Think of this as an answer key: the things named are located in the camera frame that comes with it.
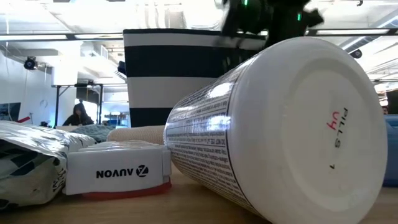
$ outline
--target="fabric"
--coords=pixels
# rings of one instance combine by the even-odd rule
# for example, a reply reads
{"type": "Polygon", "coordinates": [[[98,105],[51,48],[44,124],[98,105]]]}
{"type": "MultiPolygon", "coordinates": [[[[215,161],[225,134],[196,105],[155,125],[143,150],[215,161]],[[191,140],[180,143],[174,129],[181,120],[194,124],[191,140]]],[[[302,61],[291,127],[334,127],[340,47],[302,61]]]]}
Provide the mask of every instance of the fabric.
{"type": "Polygon", "coordinates": [[[71,133],[85,134],[92,137],[97,143],[100,143],[106,141],[106,137],[112,130],[114,130],[114,127],[92,124],[80,126],[71,131],[71,133]]]}
{"type": "Polygon", "coordinates": [[[146,126],[140,128],[115,129],[108,135],[108,141],[141,140],[163,145],[163,131],[165,126],[146,126]]]}

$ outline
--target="ceiling light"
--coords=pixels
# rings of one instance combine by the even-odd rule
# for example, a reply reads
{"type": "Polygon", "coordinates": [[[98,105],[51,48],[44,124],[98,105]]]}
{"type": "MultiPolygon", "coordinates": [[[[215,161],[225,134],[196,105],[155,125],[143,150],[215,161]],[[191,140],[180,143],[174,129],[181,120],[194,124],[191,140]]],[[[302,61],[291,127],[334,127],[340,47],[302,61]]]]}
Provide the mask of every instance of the ceiling light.
{"type": "Polygon", "coordinates": [[[121,39],[122,34],[76,34],[76,39],[121,39]]]}
{"type": "Polygon", "coordinates": [[[66,40],[65,35],[0,35],[0,41],[66,40]]]}
{"type": "Polygon", "coordinates": [[[386,34],[389,29],[344,29],[344,30],[318,30],[317,35],[375,35],[386,34]]]}

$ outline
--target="person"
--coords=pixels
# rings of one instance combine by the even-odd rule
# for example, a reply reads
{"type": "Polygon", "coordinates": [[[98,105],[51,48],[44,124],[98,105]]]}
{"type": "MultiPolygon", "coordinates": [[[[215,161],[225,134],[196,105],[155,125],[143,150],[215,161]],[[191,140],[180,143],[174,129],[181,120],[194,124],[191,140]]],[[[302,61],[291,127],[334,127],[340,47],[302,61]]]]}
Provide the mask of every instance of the person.
{"type": "Polygon", "coordinates": [[[93,120],[87,115],[83,103],[78,103],[73,107],[73,114],[64,122],[64,126],[80,126],[94,124],[93,120]]]}
{"type": "Polygon", "coordinates": [[[388,106],[382,106],[383,114],[388,114],[388,106]]]}

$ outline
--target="ceiling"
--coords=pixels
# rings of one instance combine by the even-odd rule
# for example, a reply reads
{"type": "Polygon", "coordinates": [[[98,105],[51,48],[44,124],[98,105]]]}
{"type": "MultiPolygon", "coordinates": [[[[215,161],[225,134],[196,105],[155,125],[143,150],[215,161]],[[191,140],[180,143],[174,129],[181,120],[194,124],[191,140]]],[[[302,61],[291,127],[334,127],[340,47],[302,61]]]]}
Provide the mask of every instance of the ceiling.
{"type": "MultiPolygon", "coordinates": [[[[124,29],[184,28],[220,29],[224,11],[218,7],[221,0],[1,0],[1,34],[65,34],[65,33],[120,33],[124,29]]],[[[398,28],[398,0],[312,0],[306,8],[318,8],[325,23],[317,29],[398,28]]],[[[398,37],[321,37],[347,51],[360,49],[363,56],[358,62],[371,80],[379,82],[376,89],[385,91],[398,81],[398,37]]],[[[21,50],[56,50],[40,59],[49,65],[59,55],[68,55],[71,49],[81,51],[78,42],[12,42],[9,50],[23,60],[21,50]]],[[[109,53],[107,66],[103,59],[83,58],[79,78],[120,83],[114,75],[116,63],[124,60],[121,40],[92,42],[93,48],[104,46],[109,53]]]]}

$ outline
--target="white stripe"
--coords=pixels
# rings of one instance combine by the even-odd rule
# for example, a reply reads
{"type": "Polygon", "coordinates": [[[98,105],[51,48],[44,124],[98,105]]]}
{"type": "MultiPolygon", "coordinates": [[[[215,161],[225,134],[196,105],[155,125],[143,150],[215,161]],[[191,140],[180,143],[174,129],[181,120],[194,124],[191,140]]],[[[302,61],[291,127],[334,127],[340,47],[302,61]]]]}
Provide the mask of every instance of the white stripe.
{"type": "Polygon", "coordinates": [[[199,90],[216,78],[129,77],[130,108],[172,108],[184,96],[199,90]]]}
{"type": "MultiPolygon", "coordinates": [[[[239,38],[221,37],[217,35],[200,34],[124,34],[124,46],[200,46],[235,48],[239,38]]],[[[265,44],[265,40],[244,39],[240,49],[257,50],[265,44]]]]}

